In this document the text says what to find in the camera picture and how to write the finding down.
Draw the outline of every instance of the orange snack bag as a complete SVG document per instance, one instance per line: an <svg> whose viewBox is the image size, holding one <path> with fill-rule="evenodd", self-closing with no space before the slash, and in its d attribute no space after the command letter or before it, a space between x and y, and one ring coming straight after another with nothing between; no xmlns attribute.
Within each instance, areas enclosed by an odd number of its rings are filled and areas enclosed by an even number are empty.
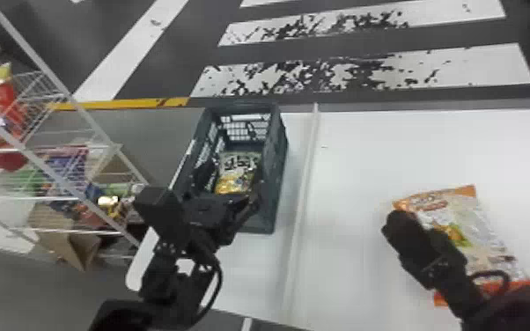
<svg viewBox="0 0 530 331"><path fill-rule="evenodd" d="M474 185L412 195L393 202L397 210L416 214L425 229L445 232L452 243L467 257L467 274L478 271L503 270L511 278L511 288L530 284L530 277L519 266L516 257L495 234L476 199ZM485 293L500 286L499 279L475 281ZM446 305L436 292L435 305Z"/></svg>

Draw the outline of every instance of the floor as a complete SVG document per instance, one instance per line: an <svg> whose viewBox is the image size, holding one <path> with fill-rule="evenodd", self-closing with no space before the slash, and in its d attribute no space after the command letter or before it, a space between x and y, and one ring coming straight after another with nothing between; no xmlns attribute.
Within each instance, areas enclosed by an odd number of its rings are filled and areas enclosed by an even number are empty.
<svg viewBox="0 0 530 331"><path fill-rule="evenodd" d="M9 3L81 100L530 98L530 0Z"/></svg>
<svg viewBox="0 0 530 331"><path fill-rule="evenodd" d="M530 100L530 3L451 3L0 0L81 100L190 96L191 104L204 105L248 96L282 103L371 102L337 110L411 107L428 100L463 100L444 108L506 99L513 107ZM165 185L200 112L94 116L110 136L120 137L151 181ZM153 136L136 139L128 130L130 116L142 116ZM62 114L56 120L71 118ZM125 288L124 273L98 268L82 274L0 254L0 330L85 330L105 298L135 297ZM240 330L241 324L239 316L214 312L197 329ZM259 321L253 326L278 328Z"/></svg>

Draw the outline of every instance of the chip bag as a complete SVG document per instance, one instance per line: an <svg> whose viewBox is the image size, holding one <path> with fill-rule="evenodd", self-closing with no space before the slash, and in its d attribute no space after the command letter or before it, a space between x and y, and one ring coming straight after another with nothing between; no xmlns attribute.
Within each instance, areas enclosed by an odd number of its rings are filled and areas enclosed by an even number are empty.
<svg viewBox="0 0 530 331"><path fill-rule="evenodd" d="M530 277L516 257L495 234L476 199L475 186L430 191L393 202L397 210L416 214L421 225L445 232L468 260L467 274L487 270L503 270L511 278L511 289L530 284ZM486 293L499 288L499 279L475 281ZM436 292L435 305L446 305Z"/></svg>
<svg viewBox="0 0 530 331"><path fill-rule="evenodd" d="M216 193L246 193L251 190L254 172L261 154L252 151L226 151L220 153L219 177Z"/></svg>

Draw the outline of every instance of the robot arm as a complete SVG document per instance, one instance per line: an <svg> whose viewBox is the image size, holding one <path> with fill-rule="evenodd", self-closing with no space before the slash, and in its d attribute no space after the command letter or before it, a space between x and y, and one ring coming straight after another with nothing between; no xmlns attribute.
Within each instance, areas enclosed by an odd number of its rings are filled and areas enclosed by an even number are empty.
<svg viewBox="0 0 530 331"><path fill-rule="evenodd" d="M181 202L169 189L148 187L136 197L134 207L159 236L138 293L143 301L105 302L90 331L188 329L205 316L222 287L216 251L230 245L258 210L258 196L190 195ZM193 262L189 274L179 271L180 260ZM201 308L214 278L216 289Z"/></svg>
<svg viewBox="0 0 530 331"><path fill-rule="evenodd" d="M393 211L382 233L399 253L401 265L425 289L438 290L463 331L530 331L530 286L509 291L510 278L495 270L467 276L467 259L446 234L426 231L414 214ZM488 298L473 282L499 276L503 284Z"/></svg>

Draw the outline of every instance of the yellow package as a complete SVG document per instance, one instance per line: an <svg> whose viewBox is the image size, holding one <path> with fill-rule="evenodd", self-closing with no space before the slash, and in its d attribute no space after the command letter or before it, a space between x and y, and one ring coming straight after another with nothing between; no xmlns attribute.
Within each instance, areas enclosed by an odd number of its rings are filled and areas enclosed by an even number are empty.
<svg viewBox="0 0 530 331"><path fill-rule="evenodd" d="M220 153L219 177L216 193L246 193L251 190L254 172L261 154L252 151L227 151Z"/></svg>

